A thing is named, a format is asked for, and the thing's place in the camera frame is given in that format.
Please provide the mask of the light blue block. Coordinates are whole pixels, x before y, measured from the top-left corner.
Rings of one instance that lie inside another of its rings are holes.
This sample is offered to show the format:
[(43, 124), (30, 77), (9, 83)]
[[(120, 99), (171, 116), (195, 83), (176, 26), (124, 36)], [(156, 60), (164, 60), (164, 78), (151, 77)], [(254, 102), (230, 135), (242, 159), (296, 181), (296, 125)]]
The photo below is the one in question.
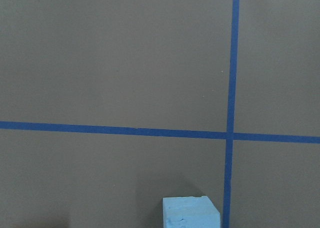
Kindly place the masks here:
[(162, 209), (164, 227), (221, 226), (221, 215), (207, 196), (165, 197)]

